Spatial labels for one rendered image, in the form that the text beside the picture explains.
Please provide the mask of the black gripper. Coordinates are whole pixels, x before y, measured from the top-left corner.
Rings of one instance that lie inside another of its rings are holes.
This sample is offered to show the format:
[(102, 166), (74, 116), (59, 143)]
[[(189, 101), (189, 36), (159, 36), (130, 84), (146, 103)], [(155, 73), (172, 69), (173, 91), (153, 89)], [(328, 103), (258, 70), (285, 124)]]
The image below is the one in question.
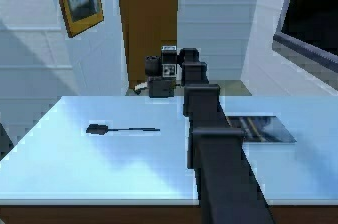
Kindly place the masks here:
[(174, 69), (169, 64), (163, 64), (160, 56), (145, 58), (145, 75), (147, 83), (140, 83), (134, 87), (134, 93), (139, 95), (148, 88), (150, 98), (169, 98), (174, 96)]

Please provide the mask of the black spatula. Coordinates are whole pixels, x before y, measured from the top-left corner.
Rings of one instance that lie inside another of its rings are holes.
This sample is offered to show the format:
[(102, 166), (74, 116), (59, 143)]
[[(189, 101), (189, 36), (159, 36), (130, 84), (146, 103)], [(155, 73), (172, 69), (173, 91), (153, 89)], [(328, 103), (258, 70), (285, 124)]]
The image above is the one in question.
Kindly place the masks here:
[(129, 128), (110, 128), (105, 124), (89, 124), (86, 128), (87, 134), (105, 135), (107, 133), (130, 133), (130, 132), (160, 132), (158, 128), (151, 127), (129, 127)]

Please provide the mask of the brown room door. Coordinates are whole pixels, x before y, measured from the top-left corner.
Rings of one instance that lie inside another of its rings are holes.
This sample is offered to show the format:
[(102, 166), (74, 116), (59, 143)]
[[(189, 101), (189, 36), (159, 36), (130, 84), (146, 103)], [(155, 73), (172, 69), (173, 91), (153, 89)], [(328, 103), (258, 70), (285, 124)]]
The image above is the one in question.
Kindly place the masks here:
[(177, 44), (178, 0), (119, 0), (129, 88), (145, 81), (145, 57)]

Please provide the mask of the yellow framed picture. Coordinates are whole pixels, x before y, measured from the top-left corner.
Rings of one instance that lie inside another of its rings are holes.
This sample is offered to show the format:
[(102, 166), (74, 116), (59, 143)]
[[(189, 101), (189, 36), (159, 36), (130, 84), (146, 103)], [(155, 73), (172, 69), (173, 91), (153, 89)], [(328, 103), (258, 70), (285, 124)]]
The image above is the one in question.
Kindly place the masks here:
[(104, 20), (101, 0), (59, 0), (59, 6), (69, 38)]

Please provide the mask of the pale blue table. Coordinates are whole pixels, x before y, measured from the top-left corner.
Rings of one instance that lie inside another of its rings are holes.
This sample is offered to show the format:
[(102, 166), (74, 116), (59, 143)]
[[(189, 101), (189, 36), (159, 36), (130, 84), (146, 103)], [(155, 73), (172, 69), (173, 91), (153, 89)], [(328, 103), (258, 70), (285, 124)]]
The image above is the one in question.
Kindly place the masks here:
[[(224, 96), (226, 116), (276, 116), (295, 143), (243, 151), (275, 224), (338, 224), (338, 96)], [(5, 224), (202, 224), (179, 97), (61, 99), (0, 160)], [(160, 132), (86, 133), (89, 124)]]

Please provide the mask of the dark window with grey frame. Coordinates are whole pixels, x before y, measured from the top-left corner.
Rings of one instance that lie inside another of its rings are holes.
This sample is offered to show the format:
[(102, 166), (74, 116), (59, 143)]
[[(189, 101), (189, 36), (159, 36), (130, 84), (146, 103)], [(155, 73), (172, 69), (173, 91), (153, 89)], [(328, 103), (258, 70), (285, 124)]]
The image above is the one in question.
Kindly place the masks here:
[(273, 40), (338, 73), (338, 0), (285, 0)]

